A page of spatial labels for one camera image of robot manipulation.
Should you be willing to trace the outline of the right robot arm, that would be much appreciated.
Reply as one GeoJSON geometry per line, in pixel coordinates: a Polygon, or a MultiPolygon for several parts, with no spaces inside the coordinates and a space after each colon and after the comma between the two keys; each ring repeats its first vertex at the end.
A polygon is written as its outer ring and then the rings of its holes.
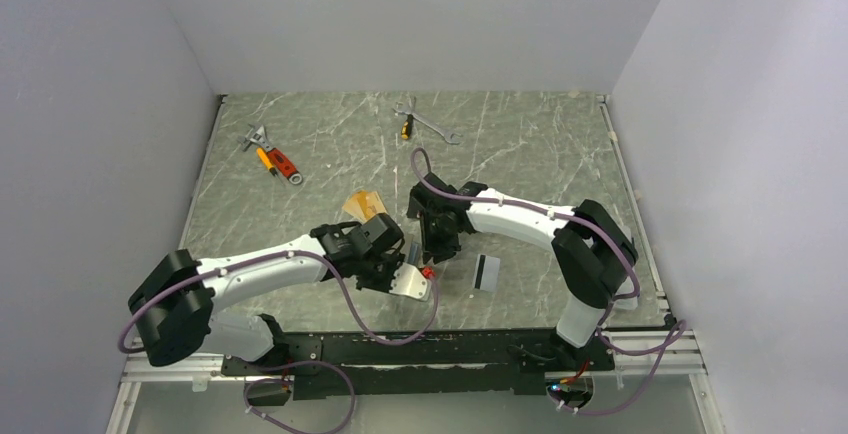
{"type": "Polygon", "coordinates": [[[616,303],[628,308],[638,303],[638,252],[631,236],[596,201],[550,206],[481,183],[455,189],[430,178],[411,189],[407,215],[420,224],[425,260],[435,263],[460,251],[462,233],[505,236],[550,252],[569,291],[550,345],[553,360],[564,369],[588,358],[589,341],[616,303]]]}

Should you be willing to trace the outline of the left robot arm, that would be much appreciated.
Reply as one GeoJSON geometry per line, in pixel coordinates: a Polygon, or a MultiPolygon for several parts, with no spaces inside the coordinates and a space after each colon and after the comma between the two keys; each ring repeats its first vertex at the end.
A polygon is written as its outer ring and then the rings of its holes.
{"type": "Polygon", "coordinates": [[[241,255],[195,259],[186,249],[164,256],[128,299],[131,326],[154,367],[197,352],[229,354],[272,374],[287,360],[276,320],[239,318],[226,308],[299,284],[354,278],[357,289],[414,299],[428,284],[405,260],[404,235],[387,214],[365,223],[323,224],[288,243],[241,255]]]}

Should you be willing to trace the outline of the grey card holder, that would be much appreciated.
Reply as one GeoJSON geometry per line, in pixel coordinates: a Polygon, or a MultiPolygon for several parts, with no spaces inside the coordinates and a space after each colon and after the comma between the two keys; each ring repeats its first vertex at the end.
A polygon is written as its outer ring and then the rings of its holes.
{"type": "Polygon", "coordinates": [[[406,262],[413,266],[420,266],[422,262],[423,256],[423,248],[422,245],[417,241],[411,241],[409,244],[409,250],[406,255],[406,262]]]}

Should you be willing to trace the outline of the single silver credit card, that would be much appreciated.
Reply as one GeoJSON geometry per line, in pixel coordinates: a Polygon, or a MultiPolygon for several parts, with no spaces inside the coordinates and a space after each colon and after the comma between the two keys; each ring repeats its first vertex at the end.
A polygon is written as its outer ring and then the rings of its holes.
{"type": "Polygon", "coordinates": [[[479,254],[474,268],[472,288],[478,291],[494,293],[497,290],[500,267],[500,258],[479,254]]]}

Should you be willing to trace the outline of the gold credit card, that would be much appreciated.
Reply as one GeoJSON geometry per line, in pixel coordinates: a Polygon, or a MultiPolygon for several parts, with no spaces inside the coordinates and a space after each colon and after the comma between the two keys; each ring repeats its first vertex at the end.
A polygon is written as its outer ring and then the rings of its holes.
{"type": "Polygon", "coordinates": [[[376,191],[359,190],[345,201],[342,210],[355,220],[365,223],[378,214],[386,214],[385,205],[376,191]]]}

